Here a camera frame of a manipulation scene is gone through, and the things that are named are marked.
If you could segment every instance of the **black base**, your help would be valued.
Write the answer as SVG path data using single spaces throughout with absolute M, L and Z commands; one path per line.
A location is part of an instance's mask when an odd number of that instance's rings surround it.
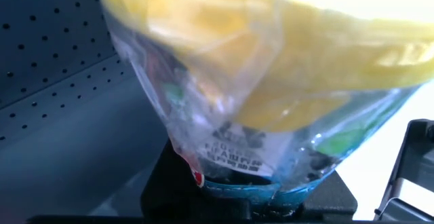
M 156 221 L 257 220 L 247 200 L 216 199 L 201 193 L 189 165 L 167 143 L 144 188 L 141 207 L 145 218 Z M 331 174 L 300 207 L 291 221 L 351 220 L 357 201 L 339 175 Z M 269 215 L 261 221 L 289 221 Z

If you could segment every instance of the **pegboard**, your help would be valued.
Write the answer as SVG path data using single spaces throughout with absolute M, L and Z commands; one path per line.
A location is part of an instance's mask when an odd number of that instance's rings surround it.
M 0 5 L 0 109 L 115 54 L 99 0 Z
M 0 10 L 2 223 L 140 216 L 167 133 L 116 55 L 99 0 L 0 0 Z

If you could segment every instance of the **bottle label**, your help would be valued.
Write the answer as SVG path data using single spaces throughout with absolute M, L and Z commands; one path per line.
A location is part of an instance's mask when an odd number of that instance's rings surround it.
M 214 131 L 199 149 L 211 162 L 239 172 L 272 176 L 291 133 L 266 133 L 231 122 Z

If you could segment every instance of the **perforated metal panel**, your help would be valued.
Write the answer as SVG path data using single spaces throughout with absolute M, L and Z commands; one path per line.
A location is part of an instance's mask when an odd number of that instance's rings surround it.
M 99 0 L 0 0 L 0 59 L 0 219 L 140 214 L 167 136 Z

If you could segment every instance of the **yellow object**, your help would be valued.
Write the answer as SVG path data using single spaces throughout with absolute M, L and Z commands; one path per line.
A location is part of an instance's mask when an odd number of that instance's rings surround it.
M 434 0 L 103 2 L 214 84 L 213 94 L 201 89 L 210 103 L 215 89 L 247 90 L 235 121 L 252 128 L 296 130 L 345 104 L 349 92 L 434 77 Z

